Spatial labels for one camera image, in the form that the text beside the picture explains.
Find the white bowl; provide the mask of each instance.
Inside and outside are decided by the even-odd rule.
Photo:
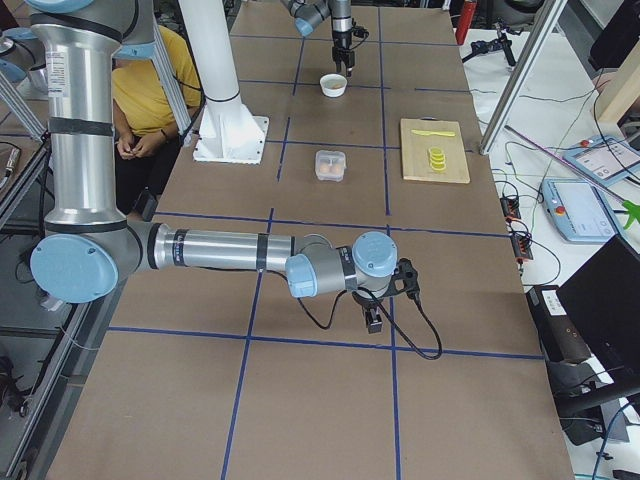
[[[347,88],[347,79],[337,73],[330,73],[320,79],[320,87],[327,97],[339,97]]]

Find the blue tape line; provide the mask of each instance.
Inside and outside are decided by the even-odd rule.
[[[273,223],[281,225],[312,225],[318,227],[336,227],[336,228],[360,228],[366,230],[384,230],[380,225],[355,225],[348,223],[324,223],[324,222],[308,222],[305,220],[274,220]]]
[[[287,117],[287,127],[284,130],[284,141],[282,142],[282,150],[280,151],[280,164],[278,165],[278,173],[276,174],[276,181],[280,182],[282,175],[282,166],[284,164],[284,153],[287,150],[287,137],[289,136],[289,126],[291,125],[291,117]]]
[[[237,335],[228,333],[216,333],[216,332],[198,332],[188,330],[166,330],[156,328],[140,328],[140,327],[109,327],[107,330],[115,332],[125,333],[146,333],[155,335],[174,335],[174,336],[186,336],[186,337],[208,337],[219,338],[228,340],[252,340],[257,342],[267,343],[291,343],[296,345],[315,345],[325,347],[342,347],[342,348],[364,348],[375,350],[391,350],[391,345],[382,344],[369,344],[369,343],[353,343],[353,342],[336,342],[336,341],[324,341],[324,340],[309,340],[302,338],[284,338],[284,337],[268,337],[268,336],[255,336],[255,335]],[[395,347],[397,351],[412,352],[409,347]],[[425,353],[435,353],[436,349],[433,348],[421,348],[420,351]],[[458,356],[472,356],[472,357],[489,357],[489,358],[508,358],[515,360],[544,360],[542,355],[531,354],[519,354],[519,353],[500,353],[500,352],[479,352],[474,350],[443,350],[443,354],[458,355]]]
[[[416,92],[446,92],[446,93],[468,93],[471,95],[469,90],[457,90],[453,88],[414,88]]]
[[[231,446],[233,444],[233,434],[235,433],[236,421],[238,419],[238,410],[240,408],[240,396],[242,395],[242,386],[244,384],[244,376],[247,370],[247,360],[249,359],[249,348],[251,346],[251,332],[253,331],[253,322],[256,318],[256,310],[258,307],[258,298],[260,297],[260,286],[262,284],[262,273],[258,274],[256,281],[256,290],[253,295],[253,304],[251,305],[251,318],[249,319],[249,327],[247,328],[247,339],[244,344],[244,352],[242,353],[242,364],[240,366],[240,375],[238,377],[238,386],[236,388],[236,397],[233,402],[233,413],[231,414],[231,423],[229,425],[229,433],[227,435],[227,446],[224,451],[224,461],[222,464],[222,472],[220,480],[227,478],[227,469],[229,468],[229,458],[231,457]]]
[[[391,304],[390,315],[392,318],[395,316],[394,312],[394,299],[389,302]],[[400,405],[398,394],[398,356],[396,354],[396,331],[395,328],[391,330],[391,379],[392,379],[392,392],[393,392],[393,430],[396,452],[396,480],[402,480],[402,451],[400,444]]]
[[[456,47],[460,48],[460,45],[455,43],[433,43],[433,42],[399,42],[388,40],[386,42],[380,42],[385,45],[421,45],[426,47]]]
[[[11,112],[7,112],[7,114],[2,118],[2,120],[0,120],[0,125],[2,125],[7,118],[9,118],[9,115],[11,115]]]
[[[233,33],[229,35],[231,38],[260,38],[266,40],[300,40],[299,37],[276,37],[271,35],[249,35],[243,33]],[[306,38],[305,40],[309,42],[332,42],[333,40],[328,38]],[[382,41],[382,40],[372,40],[372,42],[381,43],[384,45],[422,45],[427,47],[456,47],[459,48],[459,45],[454,43],[433,43],[433,42],[397,42],[397,41]]]
[[[126,333],[151,333],[155,335],[175,335],[182,337],[210,337],[225,340],[246,340],[246,335],[237,335],[232,333],[215,333],[215,332],[199,332],[187,330],[166,330],[161,328],[142,328],[142,327],[117,327],[110,326],[110,332],[126,332]]]
[[[287,143],[295,145],[320,145],[323,147],[347,147],[347,148],[375,148],[381,150],[383,145],[356,145],[353,143],[324,143],[324,142],[303,142],[300,140],[287,140]]]
[[[385,215],[391,215],[391,198],[389,194],[389,162],[387,160],[387,122],[385,119],[384,108],[384,69],[382,68],[382,19],[380,8],[378,8],[378,51],[380,54],[380,106],[382,109],[382,152],[383,156],[383,174],[384,174],[384,211]]]
[[[275,37],[273,35],[249,35],[246,33],[229,34],[231,38],[261,38],[265,40],[300,40],[300,37]]]
[[[431,230],[431,229],[421,229],[421,228],[400,228],[400,227],[391,227],[392,230],[404,231],[404,232],[427,232],[434,233],[438,235],[460,235],[467,237],[490,237],[490,238],[509,238],[509,234],[507,233],[482,233],[482,232],[458,232],[455,230]]]
[[[317,83],[311,83],[311,82],[298,82],[298,81],[294,81],[294,82],[284,82],[281,80],[254,80],[254,79],[243,79],[243,80],[238,80],[239,83],[262,83],[262,84],[267,84],[267,85],[293,85],[293,86],[297,86],[297,85],[302,85],[305,87],[316,87],[318,86]],[[349,84],[349,88],[373,88],[373,89],[377,89],[377,88],[381,88],[380,86],[375,86],[375,85],[351,85]]]
[[[31,138],[31,135],[28,133],[2,133],[3,137],[14,137],[14,138]]]
[[[183,218],[208,218],[211,220],[237,220],[239,222],[267,222],[266,218],[233,217],[227,215],[205,215],[203,213],[182,213],[182,212],[156,212],[155,215],[165,215],[167,217]]]
[[[291,96],[296,96],[296,90],[298,88],[298,78],[300,78],[300,65],[302,64],[302,55],[304,54],[304,37],[302,38],[302,43],[300,44],[300,55],[298,55],[298,66],[296,67],[296,76],[293,80],[293,92],[291,92]]]
[[[238,83],[266,83],[266,84],[273,84],[273,85],[293,85],[293,82],[283,82],[283,81],[279,81],[279,80],[251,80],[251,79],[245,79],[245,80],[238,80]]]
[[[294,345],[313,345],[321,347],[342,347],[342,348],[360,348],[368,350],[391,350],[389,345],[380,345],[377,343],[349,343],[349,342],[334,342],[323,340],[308,340],[303,338],[281,338],[281,337],[266,337],[266,336],[252,336],[252,340],[257,342],[268,343],[290,343]]]
[[[211,220],[236,220],[240,222],[269,222],[268,218],[254,218],[254,217],[234,217],[227,215],[205,215],[201,213],[181,213],[181,212],[156,212],[156,215],[164,215],[167,217],[182,217],[182,218],[206,218]],[[357,228],[357,229],[371,229],[371,230],[384,230],[386,227],[383,225],[360,225],[351,223],[330,223],[330,222],[311,222],[304,220],[278,220],[273,219],[272,223],[281,225],[317,225],[319,227],[336,227],[336,228]],[[489,238],[509,238],[506,233],[482,233],[482,232],[459,232],[455,230],[434,230],[429,228],[412,228],[412,227],[389,227],[394,232],[422,232],[432,233],[435,235],[460,235],[470,237],[489,237]]]

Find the person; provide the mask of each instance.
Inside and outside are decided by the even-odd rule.
[[[190,115],[201,90],[185,40],[166,27],[160,34]],[[128,215],[143,192],[161,195],[180,152],[178,125],[151,60],[117,60],[112,74],[116,204]]]

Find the white pole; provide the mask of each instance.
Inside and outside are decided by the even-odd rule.
[[[242,104],[222,0],[180,0],[180,8],[206,95],[194,158],[260,163],[269,119]]]
[[[498,101],[498,106],[495,112],[493,112],[491,120],[489,120],[489,125],[487,125],[484,137],[482,137],[482,142],[480,143],[480,153],[482,155],[489,153],[496,137],[505,123],[507,123],[509,112],[518,95],[520,95],[520,89],[533,69],[542,51],[544,42],[553,31],[553,27],[556,26],[566,3],[567,0],[546,0],[544,3],[540,17],[538,17],[533,26],[533,31],[529,35],[529,39],[520,54],[518,64],[511,74],[507,85],[504,87],[504,92]]]

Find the small plastic container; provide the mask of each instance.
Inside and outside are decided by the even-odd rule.
[[[347,88],[347,79],[337,73],[330,73],[320,79],[320,87],[327,97],[339,97]]]
[[[342,152],[319,150],[316,152],[316,176],[318,180],[340,182],[347,169],[347,159]]]

